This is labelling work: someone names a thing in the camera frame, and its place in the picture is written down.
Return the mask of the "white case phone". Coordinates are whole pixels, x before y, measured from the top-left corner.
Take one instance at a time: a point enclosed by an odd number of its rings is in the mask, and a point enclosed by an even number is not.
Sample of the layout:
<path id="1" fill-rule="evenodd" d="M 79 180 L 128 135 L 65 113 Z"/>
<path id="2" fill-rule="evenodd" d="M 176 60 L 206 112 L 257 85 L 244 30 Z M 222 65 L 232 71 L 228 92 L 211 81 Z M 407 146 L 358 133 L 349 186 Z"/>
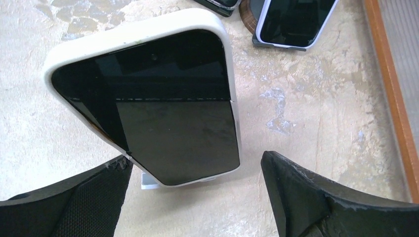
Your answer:
<path id="1" fill-rule="evenodd" d="M 161 186 L 205 182 L 240 166 L 232 47 L 208 10 L 64 42 L 42 72 L 55 98 Z"/>

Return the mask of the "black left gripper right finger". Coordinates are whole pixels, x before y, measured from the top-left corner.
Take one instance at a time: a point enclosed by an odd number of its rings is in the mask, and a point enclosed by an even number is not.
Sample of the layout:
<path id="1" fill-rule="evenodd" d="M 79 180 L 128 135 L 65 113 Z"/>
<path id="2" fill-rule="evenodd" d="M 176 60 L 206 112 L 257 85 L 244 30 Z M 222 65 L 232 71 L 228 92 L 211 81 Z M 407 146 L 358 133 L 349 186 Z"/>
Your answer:
<path id="1" fill-rule="evenodd" d="M 370 195 L 310 171 L 275 151 L 261 169 L 282 237 L 416 237 L 419 206 Z"/>

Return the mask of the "silver metal phone stand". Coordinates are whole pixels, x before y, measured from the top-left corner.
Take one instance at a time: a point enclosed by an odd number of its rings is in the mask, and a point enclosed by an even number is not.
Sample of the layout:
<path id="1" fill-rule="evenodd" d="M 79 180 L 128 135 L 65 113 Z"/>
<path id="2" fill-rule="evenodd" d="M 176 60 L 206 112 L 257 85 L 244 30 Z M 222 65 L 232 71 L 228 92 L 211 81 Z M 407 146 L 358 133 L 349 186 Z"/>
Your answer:
<path id="1" fill-rule="evenodd" d="M 160 183 L 158 180 L 155 179 L 155 177 L 153 177 L 152 175 L 142 172 L 141 173 L 141 189 L 142 190 L 153 190 L 153 189 L 159 189 L 159 188 L 178 188 L 178 187 L 183 187 L 186 185 L 192 185 L 195 183 L 200 183 L 200 182 L 208 182 L 208 181 L 212 181 L 214 179 L 216 179 L 218 176 L 212 176 L 212 177 L 206 177 L 203 179 L 199 179 L 196 181 L 191 181 L 191 182 L 187 182 L 184 184 L 179 184 L 179 185 L 164 185 L 162 183 Z"/>

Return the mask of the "purple case phone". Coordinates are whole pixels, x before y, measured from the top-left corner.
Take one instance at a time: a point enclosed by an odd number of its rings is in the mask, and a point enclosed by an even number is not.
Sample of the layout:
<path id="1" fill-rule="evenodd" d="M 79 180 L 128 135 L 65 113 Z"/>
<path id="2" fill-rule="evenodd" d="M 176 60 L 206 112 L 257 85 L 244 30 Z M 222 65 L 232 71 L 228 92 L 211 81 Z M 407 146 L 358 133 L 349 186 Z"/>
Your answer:
<path id="1" fill-rule="evenodd" d="M 195 2 L 208 8 L 221 8 L 224 10 L 234 10 L 241 0 L 194 0 Z"/>

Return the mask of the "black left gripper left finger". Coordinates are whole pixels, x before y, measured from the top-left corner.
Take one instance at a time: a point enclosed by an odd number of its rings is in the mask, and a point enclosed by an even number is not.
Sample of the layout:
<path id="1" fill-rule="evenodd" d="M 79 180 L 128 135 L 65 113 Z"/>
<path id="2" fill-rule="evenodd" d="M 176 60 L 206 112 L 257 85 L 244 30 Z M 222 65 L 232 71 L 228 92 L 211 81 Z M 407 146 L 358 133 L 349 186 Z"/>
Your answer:
<path id="1" fill-rule="evenodd" d="M 0 203 L 2 237 L 112 237 L 133 164 L 118 156 Z"/>

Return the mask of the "wooden base phone stand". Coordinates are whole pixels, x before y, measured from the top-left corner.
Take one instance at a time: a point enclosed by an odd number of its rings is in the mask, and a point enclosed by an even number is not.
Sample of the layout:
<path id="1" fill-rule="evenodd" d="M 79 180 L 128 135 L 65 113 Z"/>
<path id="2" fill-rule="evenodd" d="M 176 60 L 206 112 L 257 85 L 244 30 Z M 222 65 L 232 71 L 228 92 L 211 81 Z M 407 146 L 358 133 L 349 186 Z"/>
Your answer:
<path id="1" fill-rule="evenodd" d="M 252 33 L 252 43 L 257 47 L 274 48 L 273 44 L 259 42 L 256 37 L 256 27 L 264 0 L 242 0 L 239 4 L 239 13 L 244 26 Z"/>

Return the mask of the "lilac case phone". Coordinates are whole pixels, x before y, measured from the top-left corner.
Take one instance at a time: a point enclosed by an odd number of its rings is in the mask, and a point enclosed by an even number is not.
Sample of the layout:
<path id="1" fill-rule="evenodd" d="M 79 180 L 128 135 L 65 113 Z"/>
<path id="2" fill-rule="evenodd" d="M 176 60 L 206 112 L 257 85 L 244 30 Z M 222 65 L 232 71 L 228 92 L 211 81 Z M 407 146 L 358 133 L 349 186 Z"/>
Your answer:
<path id="1" fill-rule="evenodd" d="M 318 39 L 336 0 L 266 0 L 255 30 L 267 47 L 306 51 Z"/>

